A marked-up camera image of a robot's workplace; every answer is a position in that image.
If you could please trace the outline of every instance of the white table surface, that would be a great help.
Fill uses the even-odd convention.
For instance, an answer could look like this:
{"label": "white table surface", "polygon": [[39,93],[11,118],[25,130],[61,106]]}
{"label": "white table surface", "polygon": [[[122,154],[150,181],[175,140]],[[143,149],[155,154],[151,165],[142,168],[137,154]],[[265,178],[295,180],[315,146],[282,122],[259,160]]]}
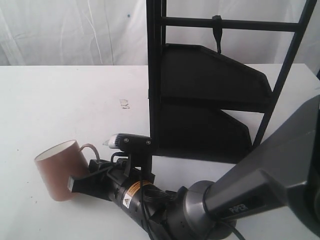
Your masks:
{"label": "white table surface", "polygon": [[[273,88],[280,64],[254,64]],[[147,234],[114,203],[79,196],[53,201],[33,162],[61,142],[102,143],[115,133],[149,135],[147,66],[0,67],[0,239],[147,240]],[[304,64],[294,64],[265,136],[272,134],[303,102],[320,94],[320,81]],[[120,99],[128,100],[123,109]],[[226,111],[257,133],[260,113]],[[90,149],[84,150],[89,160]],[[176,191],[200,180],[216,181],[231,164],[153,158],[155,184]],[[316,240],[287,208],[241,219],[247,240]],[[228,238],[235,240],[234,235]]]}

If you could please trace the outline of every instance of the brown mug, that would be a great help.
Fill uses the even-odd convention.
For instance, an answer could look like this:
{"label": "brown mug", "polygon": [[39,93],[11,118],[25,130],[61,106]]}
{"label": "brown mug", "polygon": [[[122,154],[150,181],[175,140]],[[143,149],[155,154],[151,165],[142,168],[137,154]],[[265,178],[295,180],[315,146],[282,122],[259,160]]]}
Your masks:
{"label": "brown mug", "polygon": [[76,195],[68,189],[68,181],[70,176],[80,178],[89,174],[88,163],[81,152],[86,147],[91,148],[96,159],[100,160],[99,153],[92,144],[79,147],[76,140],[58,144],[34,159],[53,200],[66,201]]}

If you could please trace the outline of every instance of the white curtain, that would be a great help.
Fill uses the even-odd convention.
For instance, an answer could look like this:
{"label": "white curtain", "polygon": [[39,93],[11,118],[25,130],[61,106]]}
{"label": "white curtain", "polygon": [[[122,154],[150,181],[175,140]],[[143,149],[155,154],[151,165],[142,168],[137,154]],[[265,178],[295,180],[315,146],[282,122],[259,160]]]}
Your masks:
{"label": "white curtain", "polygon": [[[170,17],[297,22],[304,0],[167,0]],[[295,59],[320,68],[320,3]],[[223,30],[222,54],[282,63],[292,33]],[[167,42],[216,49],[212,30],[168,27]],[[146,0],[0,0],[0,65],[146,65]]]}

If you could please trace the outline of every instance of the black strap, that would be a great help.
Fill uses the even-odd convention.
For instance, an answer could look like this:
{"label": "black strap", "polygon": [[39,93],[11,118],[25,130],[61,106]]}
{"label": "black strap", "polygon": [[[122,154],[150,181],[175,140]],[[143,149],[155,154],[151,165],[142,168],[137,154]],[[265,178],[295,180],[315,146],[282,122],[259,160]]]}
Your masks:
{"label": "black strap", "polygon": [[220,15],[212,17],[213,36],[216,41],[216,49],[221,54],[221,38],[222,38],[222,18]]}

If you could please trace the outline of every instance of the mug handle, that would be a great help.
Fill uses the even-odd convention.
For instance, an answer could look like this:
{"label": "mug handle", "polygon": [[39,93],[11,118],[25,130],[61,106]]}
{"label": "mug handle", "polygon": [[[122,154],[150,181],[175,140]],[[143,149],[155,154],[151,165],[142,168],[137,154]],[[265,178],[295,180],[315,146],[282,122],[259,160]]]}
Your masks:
{"label": "mug handle", "polygon": [[81,152],[84,148],[90,148],[90,149],[92,149],[93,152],[94,152],[94,154],[95,154],[96,160],[97,160],[97,161],[100,161],[99,152],[98,152],[98,150],[96,149],[95,146],[93,146],[93,145],[90,144],[90,143],[84,144],[84,145],[82,145],[82,147],[80,147],[79,152]]}

